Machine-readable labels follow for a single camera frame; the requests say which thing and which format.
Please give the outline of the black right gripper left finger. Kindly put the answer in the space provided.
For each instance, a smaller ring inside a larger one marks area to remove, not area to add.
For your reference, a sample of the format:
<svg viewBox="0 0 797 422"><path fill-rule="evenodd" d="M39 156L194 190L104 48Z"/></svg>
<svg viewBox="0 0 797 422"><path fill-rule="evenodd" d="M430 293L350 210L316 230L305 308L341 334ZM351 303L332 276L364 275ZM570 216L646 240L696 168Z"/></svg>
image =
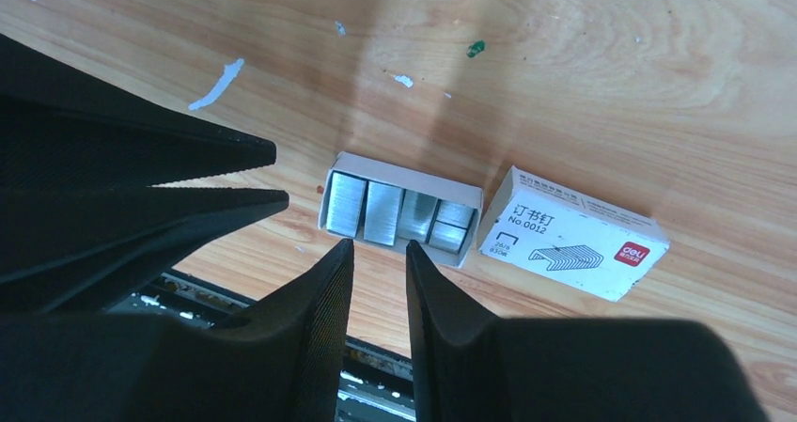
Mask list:
<svg viewBox="0 0 797 422"><path fill-rule="evenodd" d="M208 329L159 315L6 317L5 421L331 421L339 368L309 371L311 320L346 336L354 245Z"/></svg>

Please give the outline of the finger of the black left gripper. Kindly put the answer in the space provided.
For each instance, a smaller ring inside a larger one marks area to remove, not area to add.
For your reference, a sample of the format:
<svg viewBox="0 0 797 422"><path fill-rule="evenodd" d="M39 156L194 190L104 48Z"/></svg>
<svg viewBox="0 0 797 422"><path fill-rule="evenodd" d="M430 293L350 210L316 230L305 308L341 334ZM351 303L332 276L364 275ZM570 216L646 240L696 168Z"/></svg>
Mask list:
<svg viewBox="0 0 797 422"><path fill-rule="evenodd" d="M1 192L1 311L91 309L287 208L280 190Z"/></svg>
<svg viewBox="0 0 797 422"><path fill-rule="evenodd" d="M274 142L176 112L1 38L1 185L144 187L276 161Z"/></svg>

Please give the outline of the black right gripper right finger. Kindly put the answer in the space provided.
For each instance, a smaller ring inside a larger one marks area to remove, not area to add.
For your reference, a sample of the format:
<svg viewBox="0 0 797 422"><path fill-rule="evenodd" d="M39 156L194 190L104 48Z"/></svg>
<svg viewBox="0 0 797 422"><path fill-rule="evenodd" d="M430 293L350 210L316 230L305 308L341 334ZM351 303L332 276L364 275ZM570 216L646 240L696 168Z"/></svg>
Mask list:
<svg viewBox="0 0 797 422"><path fill-rule="evenodd" d="M734 354L691 320L502 318L406 248L420 421L763 421Z"/></svg>

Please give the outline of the white staple box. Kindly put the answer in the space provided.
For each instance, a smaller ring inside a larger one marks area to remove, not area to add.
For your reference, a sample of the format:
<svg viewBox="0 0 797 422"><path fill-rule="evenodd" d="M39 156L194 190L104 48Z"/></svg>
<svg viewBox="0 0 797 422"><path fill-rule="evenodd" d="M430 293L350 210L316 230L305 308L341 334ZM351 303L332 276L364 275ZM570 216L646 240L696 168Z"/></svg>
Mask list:
<svg viewBox="0 0 797 422"><path fill-rule="evenodd" d="M617 302L667 253L646 216L512 166L477 233L480 254Z"/></svg>

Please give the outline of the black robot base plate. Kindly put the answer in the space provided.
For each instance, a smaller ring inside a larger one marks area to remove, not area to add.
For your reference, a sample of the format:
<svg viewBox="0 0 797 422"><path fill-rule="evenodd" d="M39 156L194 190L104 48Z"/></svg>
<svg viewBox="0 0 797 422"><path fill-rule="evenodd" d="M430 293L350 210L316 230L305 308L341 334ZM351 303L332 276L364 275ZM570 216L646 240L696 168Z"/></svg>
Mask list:
<svg viewBox="0 0 797 422"><path fill-rule="evenodd" d="M208 329L256 301L190 274L168 269L110 304L109 314L159 315ZM311 320L310 350L300 358L300 376L339 368L335 421L415 421L410 359L352 336L329 333Z"/></svg>

